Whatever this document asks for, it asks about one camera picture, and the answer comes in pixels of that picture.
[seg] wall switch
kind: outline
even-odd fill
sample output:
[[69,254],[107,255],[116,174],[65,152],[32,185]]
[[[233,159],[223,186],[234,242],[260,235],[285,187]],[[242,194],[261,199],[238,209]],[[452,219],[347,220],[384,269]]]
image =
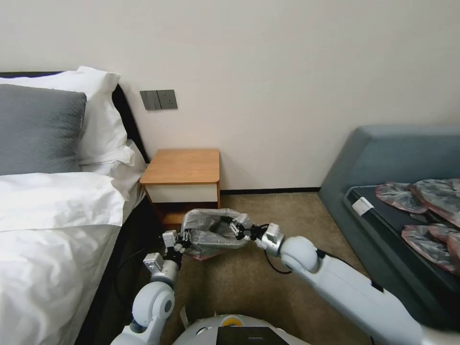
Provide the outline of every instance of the wall switch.
[[160,110],[161,104],[156,91],[141,91],[140,97],[146,110]]
[[146,110],[177,109],[174,90],[141,91]]
[[157,94],[162,109],[177,109],[174,90],[158,90]]

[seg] nightstand top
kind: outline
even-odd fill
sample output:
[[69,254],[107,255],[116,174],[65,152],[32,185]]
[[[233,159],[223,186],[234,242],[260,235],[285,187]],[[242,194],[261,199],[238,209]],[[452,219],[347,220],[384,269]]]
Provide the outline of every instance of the nightstand top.
[[141,184],[216,184],[220,179],[218,149],[160,149],[140,179]]

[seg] floor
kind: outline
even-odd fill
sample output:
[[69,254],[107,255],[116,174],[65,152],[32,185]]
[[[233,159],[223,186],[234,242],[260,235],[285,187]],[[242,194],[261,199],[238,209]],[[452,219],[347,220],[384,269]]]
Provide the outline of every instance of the floor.
[[[331,252],[364,272],[316,193],[227,195],[222,207],[248,213],[256,223],[275,222],[287,236],[302,235],[317,248]],[[274,264],[282,268],[277,259]],[[199,262],[184,257],[176,304],[161,345],[169,345],[184,330],[179,311],[189,319],[238,313],[264,319],[313,345],[369,345],[348,319],[295,275],[273,271],[262,251],[249,243],[242,249]]]

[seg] gray pillow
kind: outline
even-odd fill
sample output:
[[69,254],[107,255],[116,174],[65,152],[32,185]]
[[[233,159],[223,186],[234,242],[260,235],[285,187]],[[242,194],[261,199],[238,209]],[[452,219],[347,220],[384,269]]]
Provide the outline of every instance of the gray pillow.
[[80,171],[86,95],[0,85],[0,175]]

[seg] headboard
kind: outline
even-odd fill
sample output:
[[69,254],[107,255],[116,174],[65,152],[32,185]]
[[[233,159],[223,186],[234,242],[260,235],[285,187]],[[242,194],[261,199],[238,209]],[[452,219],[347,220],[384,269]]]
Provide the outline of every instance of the headboard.
[[[47,75],[58,74],[60,72],[0,72],[0,78],[16,78],[16,77],[42,77]],[[120,85],[117,85],[115,91],[112,93],[112,100],[114,102],[115,108],[119,111],[121,115],[121,120],[125,126],[128,139],[131,139],[135,142],[138,147],[142,157],[144,157],[145,162],[149,162],[147,153],[145,152],[144,144],[140,138],[139,130],[134,120],[133,113],[129,107],[128,101],[126,99],[125,93],[123,92]]]

